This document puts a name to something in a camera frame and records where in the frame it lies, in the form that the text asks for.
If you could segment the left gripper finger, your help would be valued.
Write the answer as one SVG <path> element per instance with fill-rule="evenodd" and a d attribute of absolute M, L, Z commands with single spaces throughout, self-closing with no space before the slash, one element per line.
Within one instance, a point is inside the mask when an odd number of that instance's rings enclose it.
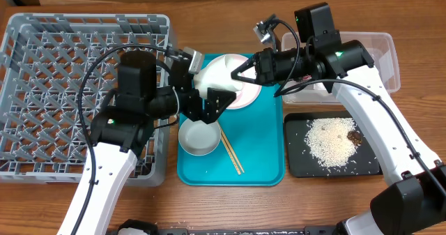
<path fill-rule="evenodd" d="M 209 124 L 216 122 L 222 112 L 236 99 L 236 92 L 213 88 L 208 88 L 207 92 L 201 120 Z"/>
<path fill-rule="evenodd" d="M 190 55 L 183 50 L 170 46 L 163 49 L 165 71 L 188 71 L 190 66 Z"/>

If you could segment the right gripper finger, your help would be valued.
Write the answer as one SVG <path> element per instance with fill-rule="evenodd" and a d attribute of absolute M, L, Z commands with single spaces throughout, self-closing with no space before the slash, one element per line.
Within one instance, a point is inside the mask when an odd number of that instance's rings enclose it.
<path fill-rule="evenodd" d="M 258 81 L 255 78 L 245 77 L 242 73 L 231 73 L 231 79 L 248 84 L 259 85 Z"/>
<path fill-rule="evenodd" d="M 238 63 L 235 68 L 231 71 L 231 75 L 257 75 L 259 55 L 253 54 L 250 57 L 238 55 L 236 57 Z"/>

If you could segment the grey bowl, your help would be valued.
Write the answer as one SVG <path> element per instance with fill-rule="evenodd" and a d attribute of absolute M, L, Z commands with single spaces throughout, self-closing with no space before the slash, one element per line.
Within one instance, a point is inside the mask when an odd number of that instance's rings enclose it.
<path fill-rule="evenodd" d="M 192 156 L 212 153 L 221 141 L 221 128 L 217 122 L 204 123 L 186 119 L 179 128 L 180 147 Z"/>

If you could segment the wooden chopstick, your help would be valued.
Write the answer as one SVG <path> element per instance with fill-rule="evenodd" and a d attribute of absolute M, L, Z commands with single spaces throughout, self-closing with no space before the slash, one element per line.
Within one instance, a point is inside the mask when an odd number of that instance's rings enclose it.
<path fill-rule="evenodd" d="M 236 161 L 237 165 L 239 166 L 239 168 L 240 168 L 240 170 L 241 170 L 241 174 L 244 174 L 244 173 L 245 173 L 245 170 L 244 170 L 243 166 L 241 165 L 241 162 L 239 161 L 238 156 L 236 155 L 236 152 L 234 151 L 234 149 L 233 149 L 233 147 L 232 147 L 232 145 L 231 145 L 230 142 L 229 142 L 229 146 L 230 146 L 230 147 L 232 148 L 232 150 L 233 150 L 233 156 L 234 156 L 234 158 L 235 158 L 235 161 Z"/>
<path fill-rule="evenodd" d="M 237 163 L 236 163 L 236 161 L 235 161 L 235 158 L 234 158 L 234 156 L 233 156 L 233 150 L 232 150 L 232 148 L 229 146 L 228 139 L 226 138 L 226 135 L 224 134 L 224 131 L 223 131 L 222 127 L 221 127 L 221 126 L 219 126 L 219 127 L 220 127 L 221 140 L 222 140 L 222 143 L 223 143 L 223 145 L 224 145 L 224 148 L 226 149 L 226 152 L 228 153 L 229 158 L 230 158 L 230 160 L 231 160 L 231 162 L 232 162 L 234 168 L 235 168 L 236 171 L 237 171 L 237 174 L 238 174 L 238 175 L 241 175 L 241 170 L 240 170 L 239 166 L 237 165 Z"/>

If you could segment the brown food scrap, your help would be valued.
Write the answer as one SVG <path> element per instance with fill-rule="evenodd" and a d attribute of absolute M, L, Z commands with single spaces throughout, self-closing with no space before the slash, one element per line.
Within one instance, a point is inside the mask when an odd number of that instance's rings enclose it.
<path fill-rule="evenodd" d="M 347 138 L 355 145 L 355 146 L 359 146 L 362 144 L 362 136 L 359 132 L 357 131 L 350 131 L 347 134 Z"/>

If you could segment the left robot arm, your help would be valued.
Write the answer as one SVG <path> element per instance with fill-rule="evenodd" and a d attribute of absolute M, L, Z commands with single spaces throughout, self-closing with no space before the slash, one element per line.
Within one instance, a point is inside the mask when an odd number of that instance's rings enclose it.
<path fill-rule="evenodd" d="M 88 156 L 79 185 L 59 234 L 105 234 L 119 195 L 156 130 L 154 122 L 185 115 L 213 123 L 236 99 L 235 89 L 207 84 L 201 96 L 193 78 L 201 71 L 201 53 L 150 44 L 111 45 L 90 66 L 82 80 L 111 54 L 122 51 L 118 86 L 110 90 L 88 126 L 77 94 L 79 121 Z"/>

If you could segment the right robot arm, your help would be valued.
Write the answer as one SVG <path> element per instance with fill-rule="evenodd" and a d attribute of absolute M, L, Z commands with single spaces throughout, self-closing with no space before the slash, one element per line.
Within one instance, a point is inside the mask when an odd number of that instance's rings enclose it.
<path fill-rule="evenodd" d="M 326 3 L 294 13 L 296 46 L 276 47 L 275 16 L 254 27 L 265 45 L 231 77 L 253 68 L 254 84 L 277 85 L 277 96 L 321 83 L 360 127 L 379 162 L 387 188 L 369 210 L 342 220 L 334 234 L 412 234 L 445 220 L 445 163 L 415 133 L 386 91 L 370 53 L 358 40 L 343 42 Z"/>

